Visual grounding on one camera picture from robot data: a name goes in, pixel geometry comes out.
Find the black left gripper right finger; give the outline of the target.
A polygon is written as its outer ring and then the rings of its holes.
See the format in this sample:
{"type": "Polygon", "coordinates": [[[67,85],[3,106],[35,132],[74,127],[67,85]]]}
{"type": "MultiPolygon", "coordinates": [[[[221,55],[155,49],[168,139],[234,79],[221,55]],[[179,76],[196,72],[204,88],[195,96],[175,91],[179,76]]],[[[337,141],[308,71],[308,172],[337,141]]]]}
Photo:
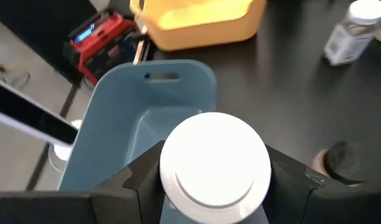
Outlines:
{"type": "Polygon", "coordinates": [[[268,146],[272,166],[264,211],[269,223],[381,223],[381,179],[355,187],[268,146]]]}

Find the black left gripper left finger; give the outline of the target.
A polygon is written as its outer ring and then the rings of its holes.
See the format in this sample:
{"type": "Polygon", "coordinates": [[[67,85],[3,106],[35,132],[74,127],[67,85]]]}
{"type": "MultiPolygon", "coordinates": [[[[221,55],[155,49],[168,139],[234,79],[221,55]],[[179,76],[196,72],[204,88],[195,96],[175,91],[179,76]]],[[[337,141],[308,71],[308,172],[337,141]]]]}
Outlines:
{"type": "Polygon", "coordinates": [[[159,172],[164,141],[95,186],[91,203],[97,223],[159,223],[165,198],[159,172]]]}

